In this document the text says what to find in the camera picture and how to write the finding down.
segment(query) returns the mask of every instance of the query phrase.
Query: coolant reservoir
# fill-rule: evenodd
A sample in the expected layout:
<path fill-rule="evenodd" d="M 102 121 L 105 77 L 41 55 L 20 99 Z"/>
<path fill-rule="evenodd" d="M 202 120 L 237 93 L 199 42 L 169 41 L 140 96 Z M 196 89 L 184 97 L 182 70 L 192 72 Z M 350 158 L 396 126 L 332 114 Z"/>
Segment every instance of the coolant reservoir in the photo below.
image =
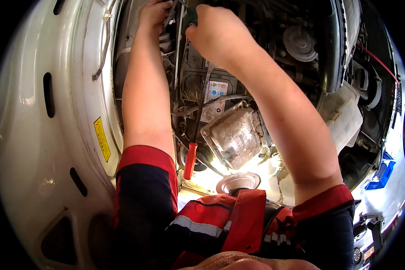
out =
<path fill-rule="evenodd" d="M 363 123 L 357 105 L 359 98 L 359 93 L 344 81 L 334 94 L 324 96 L 319 106 L 318 112 L 330 129 L 338 154 L 346 145 L 354 145 Z"/>

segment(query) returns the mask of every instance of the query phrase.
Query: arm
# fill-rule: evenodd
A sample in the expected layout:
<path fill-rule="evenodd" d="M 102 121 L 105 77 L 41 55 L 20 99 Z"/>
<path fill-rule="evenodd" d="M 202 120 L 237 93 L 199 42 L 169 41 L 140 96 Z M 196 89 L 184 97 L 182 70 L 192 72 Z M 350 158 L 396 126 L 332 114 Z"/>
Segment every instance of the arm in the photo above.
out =
<path fill-rule="evenodd" d="M 139 13 L 123 87 L 124 149 L 148 145 L 175 157 L 168 81 L 159 35 L 172 1 L 151 0 Z"/>
<path fill-rule="evenodd" d="M 254 97 L 295 185 L 296 204 L 342 184 L 330 131 L 308 98 L 228 9 L 199 5 L 186 35 L 207 60 L 236 76 Z"/>

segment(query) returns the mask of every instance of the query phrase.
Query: hand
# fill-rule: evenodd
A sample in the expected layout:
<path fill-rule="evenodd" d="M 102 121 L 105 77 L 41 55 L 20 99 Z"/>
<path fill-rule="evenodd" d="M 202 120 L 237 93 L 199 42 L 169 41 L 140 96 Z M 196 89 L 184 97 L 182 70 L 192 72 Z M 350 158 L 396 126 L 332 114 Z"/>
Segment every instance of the hand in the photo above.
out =
<path fill-rule="evenodd" d="M 186 36 L 199 53 L 229 72 L 241 56 L 261 47 L 243 22 L 229 9 L 198 5 L 198 26 L 190 26 Z"/>
<path fill-rule="evenodd" d="M 164 28 L 162 23 L 165 21 L 173 1 L 162 2 L 163 0 L 151 0 L 146 3 L 139 12 L 138 28 L 146 30 L 155 30 L 160 35 Z"/>

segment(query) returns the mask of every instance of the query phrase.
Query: yellow warning sticker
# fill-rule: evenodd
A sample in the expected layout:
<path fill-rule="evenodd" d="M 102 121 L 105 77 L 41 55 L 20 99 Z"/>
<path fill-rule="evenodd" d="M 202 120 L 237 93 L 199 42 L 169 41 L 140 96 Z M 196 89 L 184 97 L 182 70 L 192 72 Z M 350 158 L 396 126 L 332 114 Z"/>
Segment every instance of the yellow warning sticker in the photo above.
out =
<path fill-rule="evenodd" d="M 94 123 L 93 123 L 97 135 L 97 140 L 99 141 L 99 145 L 101 146 L 102 153 L 104 154 L 105 161 L 108 162 L 108 159 L 110 159 L 111 151 L 110 148 L 108 147 L 108 142 L 107 138 L 105 137 L 105 132 L 102 126 L 102 120 L 99 117 Z"/>

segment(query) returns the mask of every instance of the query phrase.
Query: engine bay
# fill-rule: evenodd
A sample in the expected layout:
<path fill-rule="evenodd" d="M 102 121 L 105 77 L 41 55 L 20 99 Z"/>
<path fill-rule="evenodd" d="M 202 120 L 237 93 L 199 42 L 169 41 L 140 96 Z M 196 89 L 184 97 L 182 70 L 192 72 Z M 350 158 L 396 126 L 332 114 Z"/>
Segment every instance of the engine bay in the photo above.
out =
<path fill-rule="evenodd" d="M 121 93 L 136 30 L 129 18 L 145 2 L 131 1 L 122 10 L 125 19 L 121 19 L 119 26 L 114 66 L 114 92 L 120 116 Z M 191 181 L 183 179 L 209 63 L 186 39 L 187 9 L 177 1 L 174 3 L 159 46 L 170 87 L 171 123 L 182 196 L 193 199 L 195 194 L 227 192 L 233 189 L 234 183 L 240 183 L 265 189 L 271 201 L 293 207 L 292 179 L 257 104 L 246 87 L 220 67 L 212 71 L 203 97 L 194 174 Z M 394 99 L 390 96 L 394 81 L 378 75 L 382 72 L 377 72 L 375 63 L 356 46 L 356 43 L 367 46 L 371 35 L 363 23 L 363 7 L 358 0 L 326 0 L 318 5 L 301 0 L 189 0 L 186 3 L 189 8 L 201 3 L 222 6 L 243 21 L 258 44 L 319 111 L 335 141 L 342 176 L 350 189 L 369 169 L 366 164 L 378 168 L 377 157 L 388 128 L 390 102 Z M 378 126 L 370 127 L 375 115 Z"/>

